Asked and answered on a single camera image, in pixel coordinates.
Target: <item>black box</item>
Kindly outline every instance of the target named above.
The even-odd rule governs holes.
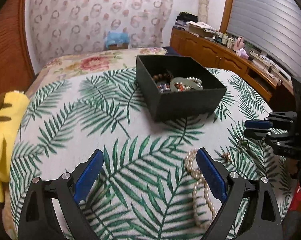
[[[170,71],[174,77],[201,79],[203,90],[160,93],[152,76]],[[136,80],[154,121],[213,113],[226,87],[191,57],[137,56]]]

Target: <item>stack of clothes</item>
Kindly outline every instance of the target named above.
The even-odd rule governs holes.
[[[181,12],[176,18],[175,25],[173,28],[178,30],[186,30],[187,22],[197,22],[197,16],[187,13],[187,12]]]

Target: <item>green leaf pattern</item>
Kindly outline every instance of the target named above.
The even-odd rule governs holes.
[[[204,231],[193,220],[194,180],[183,161],[187,151],[200,147],[245,178],[267,176],[283,218],[294,187],[285,159],[261,142],[242,143],[244,121],[263,119],[270,108],[236,74],[208,70],[227,87],[215,113],[164,123],[151,120],[135,69],[73,77],[40,89],[12,154],[9,186],[16,228],[34,176],[58,178],[97,148],[104,153],[104,166],[80,208],[101,239],[200,239]],[[211,199],[219,209],[221,203]],[[247,202],[242,201],[228,239],[236,236]],[[200,220],[207,223],[211,214],[201,195],[197,205]],[[62,230],[73,239],[67,227]]]

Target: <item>blue gripper pad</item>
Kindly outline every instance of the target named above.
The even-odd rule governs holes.
[[[92,185],[94,184],[101,168],[104,164],[104,155],[101,150],[98,150],[94,158],[87,165],[78,181],[75,184],[74,200],[77,204],[81,200],[86,199]]]
[[[196,161],[214,197],[224,203],[227,199],[225,181],[202,149],[197,151]]]
[[[244,126],[246,128],[265,129],[265,130],[273,128],[273,124],[269,121],[247,120],[247,121],[245,121]]]

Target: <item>stuffed animal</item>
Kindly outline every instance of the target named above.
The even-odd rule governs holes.
[[[3,182],[9,182],[12,149],[21,119],[29,104],[26,95],[12,91],[0,95],[0,202],[4,202]]]

